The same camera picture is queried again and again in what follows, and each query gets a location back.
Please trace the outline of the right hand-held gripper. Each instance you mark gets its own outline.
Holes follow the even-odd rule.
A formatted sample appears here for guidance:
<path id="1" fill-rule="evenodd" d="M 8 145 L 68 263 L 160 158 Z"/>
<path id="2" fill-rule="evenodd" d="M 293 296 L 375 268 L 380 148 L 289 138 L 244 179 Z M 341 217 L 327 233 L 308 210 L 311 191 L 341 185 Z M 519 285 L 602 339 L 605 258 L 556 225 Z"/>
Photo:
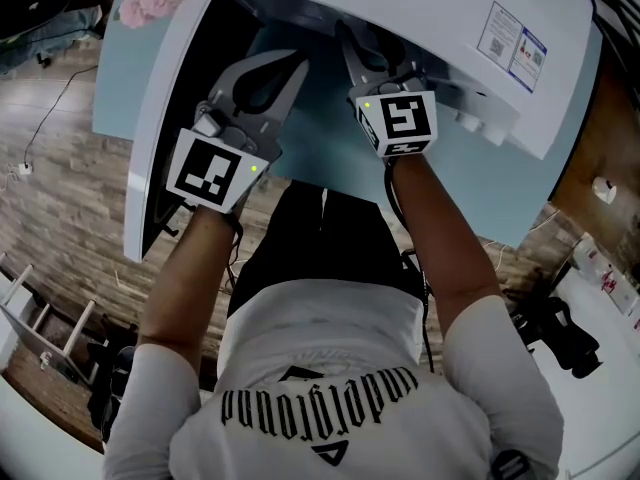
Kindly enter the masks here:
<path id="1" fill-rule="evenodd" d="M 422 154 L 438 138 L 435 92 L 425 88 L 399 37 L 375 24 L 367 28 L 387 68 L 365 66 L 351 28 L 342 20 L 335 24 L 352 82 L 348 99 L 355 119 L 378 157 Z"/>

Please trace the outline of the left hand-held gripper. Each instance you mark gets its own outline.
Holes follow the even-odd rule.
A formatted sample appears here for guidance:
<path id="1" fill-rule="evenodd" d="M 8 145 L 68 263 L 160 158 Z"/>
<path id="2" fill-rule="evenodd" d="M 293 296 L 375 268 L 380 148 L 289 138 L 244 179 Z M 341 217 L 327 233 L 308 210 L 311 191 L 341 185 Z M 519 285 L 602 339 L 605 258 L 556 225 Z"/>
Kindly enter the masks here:
<path id="1" fill-rule="evenodd" d="M 228 214 L 281 156 L 277 138 L 309 71 L 300 50 L 265 51 L 227 67 L 181 129 L 166 189 Z"/>

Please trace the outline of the person's left forearm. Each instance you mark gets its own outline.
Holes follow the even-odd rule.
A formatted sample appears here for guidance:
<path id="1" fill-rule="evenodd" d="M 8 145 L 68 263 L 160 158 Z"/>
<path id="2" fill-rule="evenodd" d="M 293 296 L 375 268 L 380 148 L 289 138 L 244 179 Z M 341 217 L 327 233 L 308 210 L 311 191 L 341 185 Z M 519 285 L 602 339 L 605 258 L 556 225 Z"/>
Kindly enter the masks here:
<path id="1" fill-rule="evenodd" d="M 197 365 L 235 232 L 200 207 L 163 265 L 139 326 L 139 342 L 164 346 Z"/>

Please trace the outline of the person's right forearm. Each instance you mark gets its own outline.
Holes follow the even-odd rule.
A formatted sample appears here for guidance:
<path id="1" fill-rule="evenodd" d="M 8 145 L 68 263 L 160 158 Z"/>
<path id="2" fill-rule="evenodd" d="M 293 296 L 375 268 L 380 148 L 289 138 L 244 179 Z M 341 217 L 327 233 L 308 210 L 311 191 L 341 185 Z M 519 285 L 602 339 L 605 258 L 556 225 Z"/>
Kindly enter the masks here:
<path id="1" fill-rule="evenodd" d="M 493 264 L 424 156 L 395 158 L 391 184 L 446 332 L 473 303 L 501 294 Z"/>

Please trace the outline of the small white object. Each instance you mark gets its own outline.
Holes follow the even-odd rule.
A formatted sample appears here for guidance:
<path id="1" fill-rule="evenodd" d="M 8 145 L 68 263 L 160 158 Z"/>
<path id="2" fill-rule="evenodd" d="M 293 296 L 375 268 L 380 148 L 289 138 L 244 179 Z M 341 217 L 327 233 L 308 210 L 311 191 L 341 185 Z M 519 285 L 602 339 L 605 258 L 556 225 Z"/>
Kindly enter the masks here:
<path id="1" fill-rule="evenodd" d="M 598 176 L 592 181 L 592 191 L 598 199 L 610 205 L 616 198 L 617 186 L 609 179 Z"/>

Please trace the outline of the light blue table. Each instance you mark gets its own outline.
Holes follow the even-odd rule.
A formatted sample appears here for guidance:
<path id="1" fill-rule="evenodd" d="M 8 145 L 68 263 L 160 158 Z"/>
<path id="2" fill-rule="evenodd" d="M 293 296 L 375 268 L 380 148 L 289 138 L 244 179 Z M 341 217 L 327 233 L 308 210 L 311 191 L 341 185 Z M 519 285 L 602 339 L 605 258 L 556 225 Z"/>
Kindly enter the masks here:
<path id="1" fill-rule="evenodd" d="M 439 138 L 427 157 L 474 232 L 519 246 L 551 198 L 584 127 L 600 60 L 602 36 L 592 29 L 576 87 L 546 156 L 537 159 L 513 141 L 493 145 L 467 131 L 448 110 L 438 113 Z M 348 77 L 336 43 L 295 25 L 258 21 L 232 0 L 186 0 L 182 9 L 132 30 L 110 21 L 94 100 L 96 132 L 129 140 L 124 254 L 141 261 L 179 207 L 154 193 L 151 174 L 162 145 L 191 125 L 226 65 L 242 54 L 301 48 L 311 70 L 280 134 L 275 175 L 379 204 L 387 201 L 381 162 L 346 103 Z"/>

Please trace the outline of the person's black shorts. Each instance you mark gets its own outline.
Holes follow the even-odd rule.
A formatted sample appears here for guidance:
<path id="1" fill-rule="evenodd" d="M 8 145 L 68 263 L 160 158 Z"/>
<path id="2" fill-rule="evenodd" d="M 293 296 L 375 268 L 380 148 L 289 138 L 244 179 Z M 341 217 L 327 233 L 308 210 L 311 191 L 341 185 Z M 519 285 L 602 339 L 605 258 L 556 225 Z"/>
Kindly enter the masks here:
<path id="1" fill-rule="evenodd" d="M 292 181 L 241 269 L 227 314 L 266 287 L 303 279 L 383 285 L 426 298 L 421 277 L 403 269 L 377 204 Z"/>

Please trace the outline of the brown wooden side table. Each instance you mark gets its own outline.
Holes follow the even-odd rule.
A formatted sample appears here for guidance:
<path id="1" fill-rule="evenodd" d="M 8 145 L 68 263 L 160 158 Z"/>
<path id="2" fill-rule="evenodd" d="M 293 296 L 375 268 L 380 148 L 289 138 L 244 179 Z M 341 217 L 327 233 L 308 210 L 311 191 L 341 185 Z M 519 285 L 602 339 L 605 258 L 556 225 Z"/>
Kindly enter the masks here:
<path id="1" fill-rule="evenodd" d="M 623 272 L 640 275 L 640 116 L 626 81 L 604 48 L 588 115 L 551 204 L 589 233 Z M 598 176 L 617 186 L 610 205 L 592 191 Z"/>

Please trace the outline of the black rounded machine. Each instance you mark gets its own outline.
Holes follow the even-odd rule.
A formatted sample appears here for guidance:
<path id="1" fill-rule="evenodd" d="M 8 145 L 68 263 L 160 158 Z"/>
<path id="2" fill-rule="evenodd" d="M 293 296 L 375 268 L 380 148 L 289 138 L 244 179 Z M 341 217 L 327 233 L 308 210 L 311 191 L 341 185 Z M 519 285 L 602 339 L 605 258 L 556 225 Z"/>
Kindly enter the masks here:
<path id="1" fill-rule="evenodd" d="M 0 41 L 42 27 L 65 11 L 70 0 L 0 0 Z"/>

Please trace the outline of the white wooden rack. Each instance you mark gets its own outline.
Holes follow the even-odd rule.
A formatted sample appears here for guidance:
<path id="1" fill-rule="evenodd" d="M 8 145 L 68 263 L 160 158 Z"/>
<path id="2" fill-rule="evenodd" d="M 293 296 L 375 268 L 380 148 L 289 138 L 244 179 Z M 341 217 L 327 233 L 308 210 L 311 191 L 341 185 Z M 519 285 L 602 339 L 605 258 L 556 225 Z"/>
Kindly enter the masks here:
<path id="1" fill-rule="evenodd" d="M 87 388 L 94 385 L 99 365 L 90 360 L 81 367 L 72 357 L 81 335 L 97 305 L 90 299 L 80 316 L 73 319 L 64 316 L 49 302 L 44 302 L 36 291 L 26 284 L 34 272 L 34 265 L 28 263 L 17 277 L 2 270 L 7 254 L 0 253 L 0 314 L 4 316 L 16 340 L 39 358 L 41 370 L 55 369 L 70 381 L 82 383 Z M 44 334 L 48 319 L 55 318 L 66 324 L 70 331 L 63 335 L 65 341 L 56 345 Z"/>

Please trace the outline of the white plastic bag red print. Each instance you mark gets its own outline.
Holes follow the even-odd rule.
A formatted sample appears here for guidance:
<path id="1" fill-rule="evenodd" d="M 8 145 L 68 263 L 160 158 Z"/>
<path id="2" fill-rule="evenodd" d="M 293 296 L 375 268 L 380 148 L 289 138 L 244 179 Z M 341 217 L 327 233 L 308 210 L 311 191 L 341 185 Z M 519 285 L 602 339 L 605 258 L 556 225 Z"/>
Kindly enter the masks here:
<path id="1" fill-rule="evenodd" d="M 578 242 L 572 259 L 581 275 L 605 292 L 621 314 L 627 317 L 632 315 L 640 304 L 640 295 L 622 272 L 599 250 L 590 235 Z"/>

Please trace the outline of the person's white printed t-shirt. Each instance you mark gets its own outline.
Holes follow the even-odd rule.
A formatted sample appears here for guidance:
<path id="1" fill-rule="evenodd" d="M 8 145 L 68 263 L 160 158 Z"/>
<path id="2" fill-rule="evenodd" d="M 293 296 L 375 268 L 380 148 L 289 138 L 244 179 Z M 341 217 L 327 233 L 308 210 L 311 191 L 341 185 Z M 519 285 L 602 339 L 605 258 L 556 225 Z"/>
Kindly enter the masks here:
<path id="1" fill-rule="evenodd" d="M 455 318 L 438 375 L 421 320 L 387 286 L 267 287 L 228 320 L 207 400 L 182 357 L 140 346 L 104 479 L 487 480 L 515 451 L 526 480 L 556 480 L 563 418 L 503 300 Z"/>

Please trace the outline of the black backpack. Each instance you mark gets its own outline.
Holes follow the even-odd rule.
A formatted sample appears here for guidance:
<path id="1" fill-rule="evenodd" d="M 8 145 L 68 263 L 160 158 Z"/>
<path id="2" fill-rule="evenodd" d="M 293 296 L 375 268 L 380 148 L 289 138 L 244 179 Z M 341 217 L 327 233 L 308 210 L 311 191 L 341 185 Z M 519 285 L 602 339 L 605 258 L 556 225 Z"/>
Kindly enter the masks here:
<path id="1" fill-rule="evenodd" d="M 602 365 L 599 342 L 574 321 L 569 305 L 559 297 L 522 304 L 511 320 L 526 347 L 542 341 L 560 368 L 576 379 L 588 377 Z"/>

